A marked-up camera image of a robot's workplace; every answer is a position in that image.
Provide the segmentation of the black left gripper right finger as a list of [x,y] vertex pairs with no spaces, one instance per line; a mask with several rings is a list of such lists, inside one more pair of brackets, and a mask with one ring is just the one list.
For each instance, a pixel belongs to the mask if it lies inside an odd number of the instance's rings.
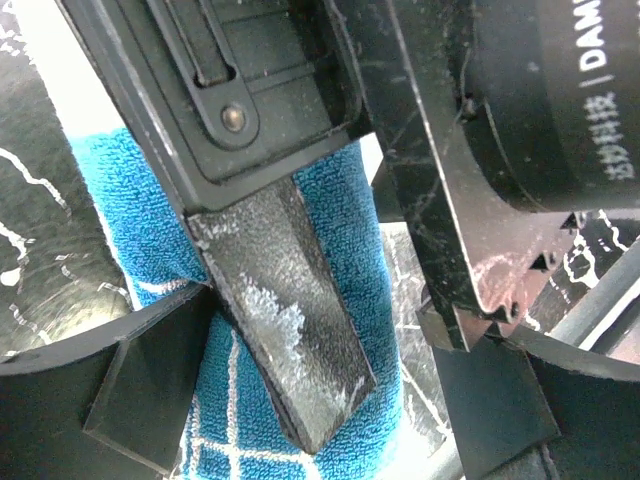
[[636,479],[637,327],[592,351],[522,329],[470,352],[434,352],[469,479]]

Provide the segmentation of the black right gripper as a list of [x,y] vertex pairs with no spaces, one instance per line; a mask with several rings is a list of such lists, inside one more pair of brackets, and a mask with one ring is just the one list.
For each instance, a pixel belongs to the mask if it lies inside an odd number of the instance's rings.
[[635,1],[63,1],[183,218],[367,134],[427,341],[510,334],[584,212],[639,206]]

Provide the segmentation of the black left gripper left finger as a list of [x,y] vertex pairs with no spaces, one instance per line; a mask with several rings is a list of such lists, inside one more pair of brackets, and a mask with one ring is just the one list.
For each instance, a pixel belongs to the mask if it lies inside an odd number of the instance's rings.
[[168,476],[214,310],[192,285],[2,362],[2,478]]

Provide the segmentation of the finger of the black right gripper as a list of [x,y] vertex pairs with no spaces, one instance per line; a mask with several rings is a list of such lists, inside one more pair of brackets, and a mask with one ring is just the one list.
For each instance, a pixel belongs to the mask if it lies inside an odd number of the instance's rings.
[[300,191],[285,178],[187,226],[284,434],[318,453],[376,379]]

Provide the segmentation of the teal beige Doraemon towel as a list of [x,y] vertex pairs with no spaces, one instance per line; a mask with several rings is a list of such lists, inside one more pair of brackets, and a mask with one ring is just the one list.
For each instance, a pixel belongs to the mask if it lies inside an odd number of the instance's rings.
[[[165,193],[59,8],[52,1],[13,8],[134,307],[203,280]],[[181,440],[183,479],[377,479],[395,452],[403,400],[391,286],[360,147],[295,181],[377,387],[319,454],[304,454],[281,433],[246,346],[215,317]]]

